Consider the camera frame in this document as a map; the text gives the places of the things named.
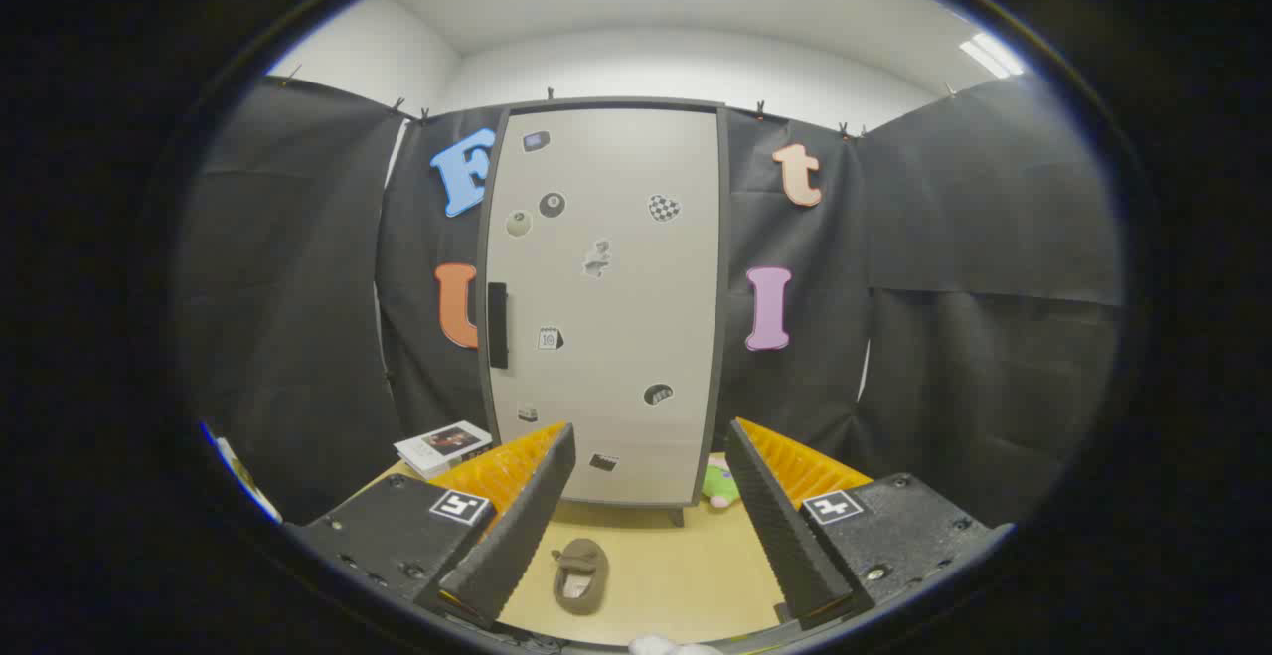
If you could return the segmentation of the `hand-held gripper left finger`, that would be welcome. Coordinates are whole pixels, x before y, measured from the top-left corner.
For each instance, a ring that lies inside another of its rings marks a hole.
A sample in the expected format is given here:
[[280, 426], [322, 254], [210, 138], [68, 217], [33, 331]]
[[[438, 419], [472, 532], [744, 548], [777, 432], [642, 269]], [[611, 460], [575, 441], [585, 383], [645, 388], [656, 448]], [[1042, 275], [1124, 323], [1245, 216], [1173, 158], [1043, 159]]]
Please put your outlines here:
[[432, 479], [385, 474], [289, 533], [377, 591], [488, 627], [536, 558], [575, 460], [575, 429], [551, 424]]

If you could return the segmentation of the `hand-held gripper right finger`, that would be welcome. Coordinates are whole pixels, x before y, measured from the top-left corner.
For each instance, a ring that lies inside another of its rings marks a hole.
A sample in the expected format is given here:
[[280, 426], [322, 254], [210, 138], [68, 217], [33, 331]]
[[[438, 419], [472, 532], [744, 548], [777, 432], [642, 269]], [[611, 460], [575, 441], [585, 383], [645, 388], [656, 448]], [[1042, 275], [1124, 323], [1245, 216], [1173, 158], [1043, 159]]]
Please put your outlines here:
[[728, 426], [725, 459], [789, 616], [805, 627], [913, 595], [1014, 528], [985, 524], [917, 474], [870, 478], [745, 418]]

